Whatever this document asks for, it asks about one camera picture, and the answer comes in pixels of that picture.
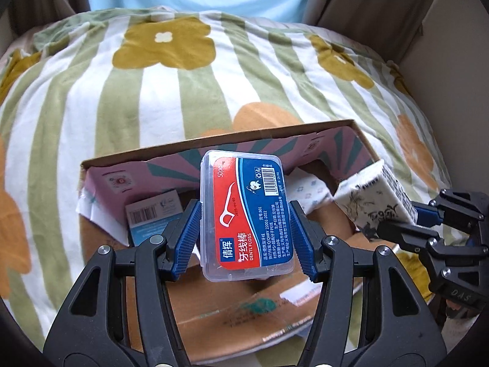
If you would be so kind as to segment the floral tissue pack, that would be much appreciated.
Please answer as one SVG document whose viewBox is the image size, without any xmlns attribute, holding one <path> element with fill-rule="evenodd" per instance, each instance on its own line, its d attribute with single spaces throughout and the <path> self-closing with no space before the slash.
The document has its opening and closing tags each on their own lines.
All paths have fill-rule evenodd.
<svg viewBox="0 0 489 367">
<path fill-rule="evenodd" d="M 333 200 L 367 239 L 379 237 L 382 221 L 416 224 L 418 219 L 404 187 L 382 159 L 342 181 Z"/>
</svg>

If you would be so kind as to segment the light blue white box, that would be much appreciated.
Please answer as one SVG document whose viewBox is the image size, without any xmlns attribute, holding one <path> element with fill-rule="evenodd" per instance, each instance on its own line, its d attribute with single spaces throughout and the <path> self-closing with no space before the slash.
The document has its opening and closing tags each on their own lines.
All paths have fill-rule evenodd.
<svg viewBox="0 0 489 367">
<path fill-rule="evenodd" d="M 125 206 L 129 233 L 134 246 L 153 235 L 161 235 L 167 225 L 183 214 L 176 190 Z"/>
</svg>

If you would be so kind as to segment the red blue dental floss box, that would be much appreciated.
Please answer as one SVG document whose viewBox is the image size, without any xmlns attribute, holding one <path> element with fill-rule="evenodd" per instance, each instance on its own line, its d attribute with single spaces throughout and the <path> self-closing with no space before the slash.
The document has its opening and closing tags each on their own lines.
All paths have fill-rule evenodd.
<svg viewBox="0 0 489 367">
<path fill-rule="evenodd" d="M 294 269 L 283 166 L 275 155 L 209 150 L 200 163 L 200 266 L 214 283 Z"/>
</svg>

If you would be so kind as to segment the white patterned sock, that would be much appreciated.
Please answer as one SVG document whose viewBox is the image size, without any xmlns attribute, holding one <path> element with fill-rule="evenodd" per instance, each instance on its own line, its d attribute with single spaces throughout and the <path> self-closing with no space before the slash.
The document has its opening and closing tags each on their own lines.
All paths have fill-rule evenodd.
<svg viewBox="0 0 489 367">
<path fill-rule="evenodd" d="M 285 176 L 285 187 L 288 200 L 298 201 L 306 215 L 333 201 L 326 182 L 300 168 Z"/>
</svg>

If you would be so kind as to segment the pink teal cardboard box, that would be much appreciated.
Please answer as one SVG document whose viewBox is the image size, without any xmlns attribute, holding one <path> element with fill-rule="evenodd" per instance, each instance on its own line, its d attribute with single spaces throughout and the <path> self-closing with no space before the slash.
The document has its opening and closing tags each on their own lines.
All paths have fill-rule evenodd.
<svg viewBox="0 0 489 367">
<path fill-rule="evenodd" d="M 321 286 L 300 269 L 278 216 L 300 202 L 328 232 L 350 223 L 329 194 L 377 160 L 352 120 L 265 128 L 140 148 L 84 161 L 82 247 L 128 246 L 157 232 L 159 195 L 201 198 L 210 220 L 188 269 L 169 285 L 186 353 L 203 365 L 276 345 L 309 328 Z"/>
</svg>

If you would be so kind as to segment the brown right curtain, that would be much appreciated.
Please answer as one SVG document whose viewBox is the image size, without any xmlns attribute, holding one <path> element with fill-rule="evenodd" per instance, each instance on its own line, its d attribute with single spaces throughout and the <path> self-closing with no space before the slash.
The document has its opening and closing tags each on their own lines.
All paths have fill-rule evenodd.
<svg viewBox="0 0 489 367">
<path fill-rule="evenodd" d="M 303 22 L 364 44 L 399 63 L 433 0 L 307 0 Z"/>
</svg>

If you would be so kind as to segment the floral striped blanket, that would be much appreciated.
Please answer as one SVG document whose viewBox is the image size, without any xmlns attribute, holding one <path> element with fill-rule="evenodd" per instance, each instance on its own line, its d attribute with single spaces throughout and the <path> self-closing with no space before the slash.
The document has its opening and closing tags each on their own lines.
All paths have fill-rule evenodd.
<svg viewBox="0 0 489 367">
<path fill-rule="evenodd" d="M 352 119 L 409 196 L 450 185 L 398 67 L 334 31 L 165 8 L 81 13 L 1 61 L 1 296 L 35 349 L 98 241 L 82 161 L 245 130 Z"/>
</svg>

